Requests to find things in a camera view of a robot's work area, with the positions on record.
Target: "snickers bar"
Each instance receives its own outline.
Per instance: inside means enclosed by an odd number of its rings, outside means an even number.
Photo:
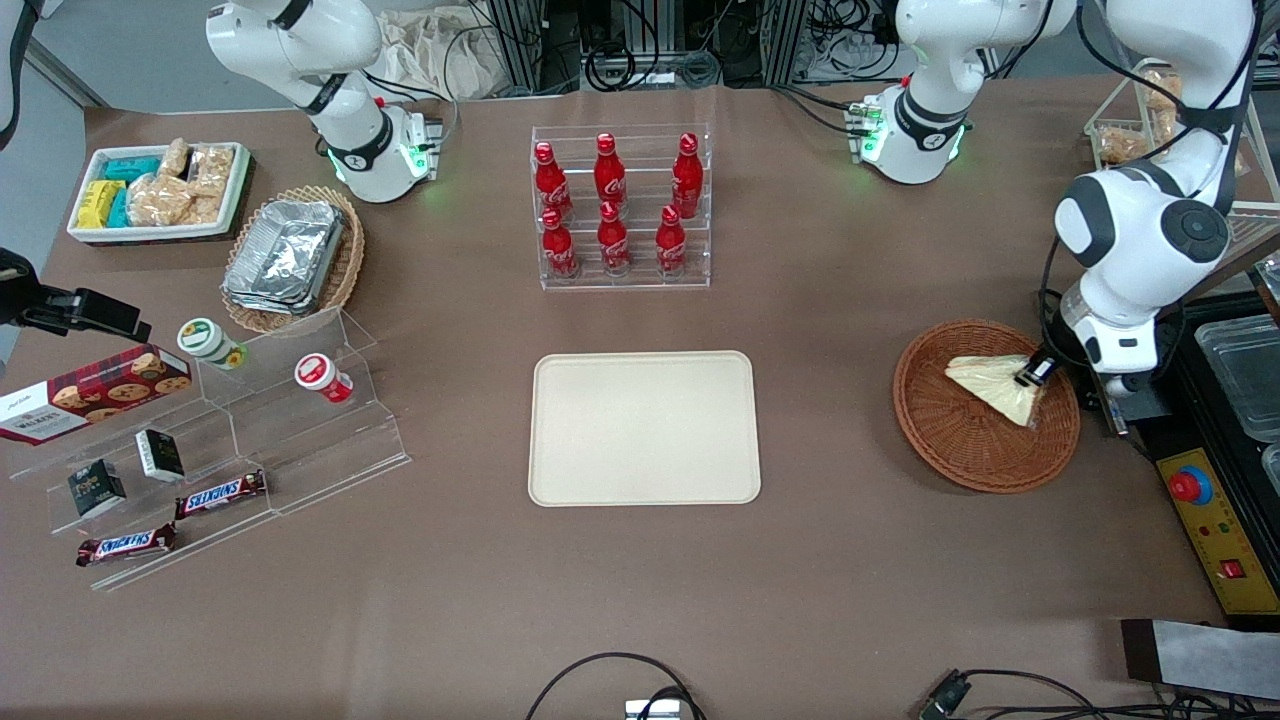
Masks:
[[[84,541],[76,552],[76,564],[81,568],[96,565],[115,557],[140,557],[155,555],[173,550],[178,530],[173,523],[168,523],[155,530],[146,533],[133,533],[104,541]]]
[[[265,489],[266,475],[261,470],[257,470],[241,478],[236,478],[229,483],[223,483],[206,491],[197,492],[193,496],[179,497],[175,501],[178,507],[173,514],[173,519],[182,520],[195,512],[211,510],[219,505],[227,505],[233,500],[257,495]]]

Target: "round wicker basket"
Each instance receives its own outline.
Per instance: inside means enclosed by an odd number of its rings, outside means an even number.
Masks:
[[[340,245],[338,246],[338,252],[334,255],[333,266],[329,268],[329,277],[325,281],[324,292],[320,293],[320,305],[316,307],[316,311],[319,313],[320,310],[346,305],[347,300],[351,299],[351,292],[356,288],[356,277],[360,274],[360,264],[365,260],[365,228],[360,224],[360,218],[356,215],[356,209],[352,208],[351,201],[334,190],[315,186],[285,190],[273,197],[269,202],[275,200],[298,200],[302,202],[325,201],[342,209],[346,215],[346,224],[342,228],[342,237],[339,240]],[[241,228],[239,236],[236,238],[236,245],[232,246],[232,255],[227,260],[228,268],[230,268],[232,263],[236,261],[236,255],[244,243],[244,236],[248,234],[248,228],[253,224],[253,220],[257,219],[265,206],[266,204],[264,202],[262,206],[253,210],[253,214],[250,215],[248,220],[246,220],[244,225]],[[223,305],[227,306],[227,311],[230,313],[232,320],[236,320],[237,325],[260,333],[283,328],[284,325],[303,318],[303,315],[266,313],[264,310],[241,307],[239,305],[232,302],[225,293],[223,293]]]
[[[946,377],[963,355],[1030,355],[1018,331],[986,320],[942,323],[915,338],[893,373],[893,410],[924,461],[972,489],[1025,492],[1062,471],[1080,437],[1080,410],[1070,382],[1055,374],[1041,389],[1034,428],[1010,421]]]

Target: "coca-cola bottle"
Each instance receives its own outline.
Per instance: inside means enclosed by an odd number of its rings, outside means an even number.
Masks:
[[[685,228],[680,225],[680,210],[675,205],[662,209],[658,225],[658,272],[664,278],[685,274]]]
[[[600,202],[600,228],[595,231],[595,237],[600,241],[605,274],[614,278],[627,274],[631,270],[631,251],[627,250],[627,228],[618,219],[616,202]]]
[[[573,219],[573,200],[568,196],[568,178],[564,170],[556,163],[556,152],[550,142],[539,142],[534,146],[534,159],[538,160],[538,172],[534,174],[534,184],[538,186],[538,197],[543,201],[543,209],[554,208],[561,213],[561,222],[567,223]]]
[[[543,210],[543,255],[547,266],[557,278],[576,278],[581,266],[573,255],[573,236],[561,224],[561,214],[556,208]]]
[[[627,169],[618,160],[617,142],[613,136],[602,132],[595,136],[595,192],[600,202],[613,202],[618,206],[618,217],[627,217]]]
[[[672,168],[671,200],[684,219],[698,214],[698,200],[703,195],[703,161],[698,158],[698,136],[686,132],[680,136],[680,156]]]

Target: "floor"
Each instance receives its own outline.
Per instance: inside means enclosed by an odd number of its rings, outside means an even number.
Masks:
[[[375,10],[421,8],[445,0],[370,0]],[[93,0],[61,5],[36,27],[36,38],[109,105],[146,113],[284,108],[283,97],[230,73],[214,58],[200,28],[211,0]],[[1096,23],[1087,15],[1091,24]],[[1094,28],[1096,37],[1101,31]],[[1015,77],[1106,72],[1071,32],[1042,41]],[[1280,119],[1280,99],[1260,101]],[[1280,122],[1268,123],[1280,128]],[[22,123],[0,154],[0,242],[37,269],[52,246],[84,156],[79,110],[45,78],[23,73]],[[0,327],[0,360],[17,331]]]

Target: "brown tabletop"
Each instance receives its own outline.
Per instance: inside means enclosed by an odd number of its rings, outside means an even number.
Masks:
[[[91,592],[47,534],[44,489],[3,483],[0,716],[521,717],[557,670],[604,650],[672,664],[718,719],[901,717],[952,666],[1143,698],[1116,619],[1220,618],[1152,468],[1091,418],[1057,480],[975,495],[915,456],[890,398],[899,352],[934,323],[1034,329],[1052,210],[1089,169],[1080,127],[1112,86],[989,83],[960,158],[924,187],[851,165],[835,132],[767,91],[467,104],[438,182],[358,205],[369,251],[348,310],[381,343],[379,395],[413,462],[114,593]],[[530,127],[669,119],[714,123],[710,290],[543,292]],[[87,123],[91,150],[243,142],[251,206],[335,184],[297,111]],[[224,316],[227,251],[59,237],[44,279],[140,305],[163,343]],[[1059,268],[1059,286],[1078,272]],[[5,384],[124,346],[26,331]],[[722,348],[754,364],[758,500],[529,500],[541,356]],[[663,684],[584,669],[539,716],[618,717]],[[997,682],[973,696],[1033,698],[1062,700]]]

